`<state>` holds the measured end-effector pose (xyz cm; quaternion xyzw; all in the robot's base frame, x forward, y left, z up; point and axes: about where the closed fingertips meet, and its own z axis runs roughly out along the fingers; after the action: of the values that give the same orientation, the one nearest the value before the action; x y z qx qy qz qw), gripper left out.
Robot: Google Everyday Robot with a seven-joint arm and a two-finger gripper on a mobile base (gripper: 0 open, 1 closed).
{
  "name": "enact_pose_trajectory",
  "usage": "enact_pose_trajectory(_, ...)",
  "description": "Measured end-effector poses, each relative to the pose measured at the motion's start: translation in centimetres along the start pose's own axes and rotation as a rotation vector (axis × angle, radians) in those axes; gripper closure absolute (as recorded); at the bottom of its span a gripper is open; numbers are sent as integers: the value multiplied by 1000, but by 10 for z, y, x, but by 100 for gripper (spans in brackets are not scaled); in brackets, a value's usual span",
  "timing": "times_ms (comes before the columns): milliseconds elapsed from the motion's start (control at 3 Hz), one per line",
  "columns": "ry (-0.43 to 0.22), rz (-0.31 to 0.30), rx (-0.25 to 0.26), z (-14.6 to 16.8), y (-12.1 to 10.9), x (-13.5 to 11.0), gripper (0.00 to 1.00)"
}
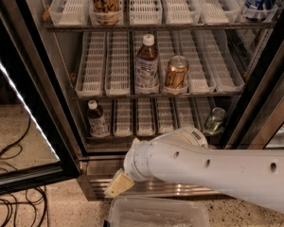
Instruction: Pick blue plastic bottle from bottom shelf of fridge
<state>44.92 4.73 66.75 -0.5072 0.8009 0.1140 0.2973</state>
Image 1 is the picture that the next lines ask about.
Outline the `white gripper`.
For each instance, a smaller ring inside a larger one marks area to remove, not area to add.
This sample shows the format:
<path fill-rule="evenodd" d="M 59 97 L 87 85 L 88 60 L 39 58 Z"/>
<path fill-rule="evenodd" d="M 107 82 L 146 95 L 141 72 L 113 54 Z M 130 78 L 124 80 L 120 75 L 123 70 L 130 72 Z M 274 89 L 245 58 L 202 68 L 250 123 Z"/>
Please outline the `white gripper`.
<path fill-rule="evenodd" d="M 112 178 L 104 194 L 115 198 L 134 186 L 134 182 L 149 181 L 154 177 L 150 162 L 153 155 L 153 141 L 133 139 L 132 145 L 124 159 L 124 170 L 119 169 Z"/>

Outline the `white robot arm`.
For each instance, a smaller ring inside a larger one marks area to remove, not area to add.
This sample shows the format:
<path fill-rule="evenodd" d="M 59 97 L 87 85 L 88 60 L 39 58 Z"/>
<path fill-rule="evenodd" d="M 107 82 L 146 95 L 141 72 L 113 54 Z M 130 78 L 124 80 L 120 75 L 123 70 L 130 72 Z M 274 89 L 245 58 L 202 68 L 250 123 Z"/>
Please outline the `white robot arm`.
<path fill-rule="evenodd" d="M 284 214 L 284 149 L 213 149 L 194 127 L 135 138 L 105 194 L 137 182 L 196 184 Z"/>

